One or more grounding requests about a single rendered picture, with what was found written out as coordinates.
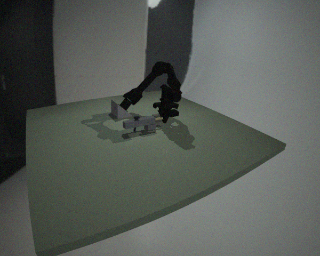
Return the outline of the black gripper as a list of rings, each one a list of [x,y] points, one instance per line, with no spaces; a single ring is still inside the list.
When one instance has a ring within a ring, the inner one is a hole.
[[[159,114],[163,117],[163,123],[166,123],[169,117],[179,116],[179,111],[175,109],[170,109],[171,101],[170,99],[160,99],[161,102],[154,102],[153,107],[159,107]]]

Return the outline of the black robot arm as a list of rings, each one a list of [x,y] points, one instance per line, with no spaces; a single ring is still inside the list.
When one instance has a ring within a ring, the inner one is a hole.
[[[162,98],[172,100],[170,109],[178,109],[179,104],[175,102],[179,102],[181,100],[181,83],[176,78],[172,65],[169,62],[162,61],[156,62],[154,64],[152,72],[147,76],[146,79],[142,81],[142,83],[137,88],[134,88],[130,92],[123,95],[125,99],[120,104],[120,107],[127,111],[130,105],[135,105],[136,103],[138,103],[138,101],[142,98],[142,93],[146,89],[146,87],[148,87],[157,76],[163,75],[165,73],[168,74],[167,83],[170,87],[166,86],[166,84],[160,86],[160,88],[162,88]]]

